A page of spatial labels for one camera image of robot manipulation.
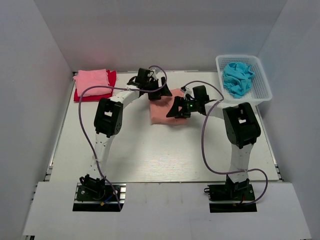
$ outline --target wire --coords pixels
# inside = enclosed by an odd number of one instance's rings
[[[106,204],[111,198],[112,198],[112,195],[108,197],[106,200],[104,200],[103,203]]]
[[[259,201],[266,193],[267,191],[267,188],[268,188],[268,176],[267,174],[259,169],[259,168],[253,168],[253,169],[249,169],[249,170],[245,170],[245,169],[241,169],[241,170],[237,170],[237,171],[226,171],[226,172],[220,172],[220,171],[215,171],[213,170],[207,163],[207,159],[206,159],[206,153],[205,153],[205,129],[206,129],[206,125],[207,125],[207,121],[208,121],[208,118],[210,116],[210,113],[213,111],[213,109],[219,104],[221,103],[225,98],[224,98],[224,95],[221,93],[221,91],[219,89],[217,89],[215,86],[213,86],[212,84],[208,83],[208,82],[205,82],[205,81],[200,81],[200,80],[195,80],[195,81],[191,81],[189,83],[187,83],[186,85],[184,85],[184,87],[188,86],[189,84],[192,84],[192,83],[203,83],[203,84],[206,84],[206,85],[209,85],[211,86],[212,88],[214,88],[221,96],[221,99],[218,100],[215,104],[213,104],[213,106],[209,109],[209,111],[206,113],[206,116],[205,116],[205,119],[204,119],[204,122],[203,122],[203,126],[202,126],[202,131],[201,131],[201,153],[202,153],[202,158],[203,158],[203,162],[206,166],[207,169],[209,169],[210,172],[214,173],[214,174],[218,174],[218,175],[230,175],[230,174],[238,174],[238,173],[244,173],[244,172],[253,172],[253,171],[259,171],[261,172],[264,177],[265,177],[265,187],[264,187],[264,190],[263,192],[261,193],[261,195],[251,201],[251,202],[248,202],[248,203],[244,203],[243,205],[250,205],[250,204],[254,204],[256,203],[257,201]]]
[[[102,198],[105,196],[105,194],[106,194],[106,190],[104,190],[102,197],[100,197],[99,199],[94,198],[94,200],[100,200],[100,199],[102,199]]]
[[[89,137],[88,137],[88,134],[87,134],[87,132],[86,132],[86,130],[85,130],[84,123],[83,123],[82,117],[81,117],[81,103],[82,103],[82,99],[83,99],[83,97],[84,97],[84,94],[85,94],[87,91],[89,91],[90,89],[95,89],[95,88],[116,89],[116,90],[123,90],[123,91],[128,91],[128,90],[130,90],[130,91],[139,91],[139,92],[143,92],[143,93],[155,93],[155,92],[157,92],[157,91],[159,91],[159,90],[161,90],[162,88],[165,87],[165,85],[167,84],[168,77],[167,77],[167,73],[166,73],[161,67],[159,67],[159,66],[157,66],[157,65],[152,65],[152,66],[149,67],[149,69],[151,69],[151,68],[158,68],[158,69],[160,69],[160,70],[163,72],[164,76],[165,76],[165,82],[164,82],[164,84],[163,84],[161,87],[159,87],[158,89],[156,89],[156,90],[142,90],[142,89],[136,89],[136,88],[131,89],[131,88],[122,88],[122,87],[115,87],[115,86],[96,85],[96,86],[91,86],[91,87],[88,87],[87,89],[85,89],[85,90],[83,91],[83,93],[81,94],[80,99],[79,99],[78,116],[79,116],[79,123],[80,123],[81,129],[82,129],[83,134],[84,134],[86,140],[88,141],[88,143],[89,143],[89,145],[90,145],[90,148],[91,148],[91,150],[92,150],[92,152],[93,152],[93,156],[94,156],[94,159],[95,159],[95,163],[96,163],[96,166],[97,166],[97,168],[98,168],[98,171],[99,171],[101,177],[104,179],[104,181],[106,181],[106,182],[111,186],[113,192],[116,192],[116,190],[115,190],[114,186],[112,185],[112,183],[106,178],[106,176],[104,176],[103,172],[101,171],[101,168],[100,168],[100,165],[99,165],[99,161],[98,161],[98,157],[97,157],[97,153],[96,153],[95,148],[94,148],[94,146],[92,145],[92,143],[91,143],[91,141],[90,141],[90,139],[89,139]],[[115,198],[116,198],[116,201],[117,201],[117,203],[118,203],[119,209],[120,209],[120,211],[121,211],[121,204],[120,204],[120,201],[119,201],[119,198],[118,198],[118,195],[117,195],[117,194],[115,195]]]

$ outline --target white plastic basket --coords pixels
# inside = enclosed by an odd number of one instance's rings
[[[272,93],[259,58],[250,55],[219,55],[215,58],[215,62],[225,103],[239,104],[248,102],[252,105],[258,105],[264,101],[271,100]],[[252,65],[251,70],[255,72],[250,91],[241,98],[234,98],[229,91],[224,88],[224,78],[222,77],[222,74],[225,66],[232,62],[241,62]]]

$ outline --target white tabletop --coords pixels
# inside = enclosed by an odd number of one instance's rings
[[[124,87],[135,75],[118,74],[116,86]],[[219,86],[216,72],[171,71],[167,75],[170,89],[180,88],[194,80]],[[219,98],[211,87],[207,86],[206,89],[210,98]],[[84,102],[81,105],[83,124],[93,143],[97,105],[97,102]],[[254,111],[261,126],[259,115],[256,109]],[[148,95],[143,95],[123,111],[122,129],[112,143],[107,160],[108,179],[118,183],[224,181],[225,176],[211,173],[203,163],[201,129],[204,119],[205,116],[194,112],[185,125],[151,125]],[[222,119],[209,118],[205,132],[205,152],[211,168],[224,172],[229,169],[231,143]],[[91,158],[92,150],[79,124],[78,103],[73,102],[72,95],[54,155],[50,181],[78,180],[87,173]],[[261,131],[252,149],[249,168],[261,168],[270,180],[279,179],[264,131]],[[259,172],[250,172],[249,178],[253,181],[265,180]]]

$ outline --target blue cloth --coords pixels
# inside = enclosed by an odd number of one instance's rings
[[[251,89],[251,79],[255,77],[251,65],[230,62],[223,70],[223,86],[236,99],[243,97]]]

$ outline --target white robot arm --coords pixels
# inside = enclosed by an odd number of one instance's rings
[[[140,68],[137,76],[131,78],[126,85],[128,90],[99,101],[94,119],[96,131],[94,150],[97,159],[95,159],[95,156],[92,157],[90,168],[87,172],[91,178],[102,178],[98,170],[97,161],[100,169],[102,171],[105,170],[111,144],[122,127],[123,109],[144,94],[140,90],[156,90],[164,84],[166,79],[162,77],[161,82],[159,82],[157,79],[158,72],[159,69],[156,67],[151,69]],[[159,91],[148,93],[149,100],[158,100],[161,99],[161,96],[172,96],[168,86],[165,85]]]
[[[251,105],[245,102],[230,107],[221,102],[209,111],[217,102],[209,99],[205,86],[194,87],[193,96],[189,88],[184,86],[181,90],[184,92],[184,97],[174,98],[173,106],[167,117],[190,118],[191,112],[199,112],[205,116],[209,113],[210,117],[224,120],[232,150],[229,172],[224,173],[226,174],[226,189],[231,198],[242,195],[243,191],[249,187],[247,170],[250,153],[257,137],[261,134]]]

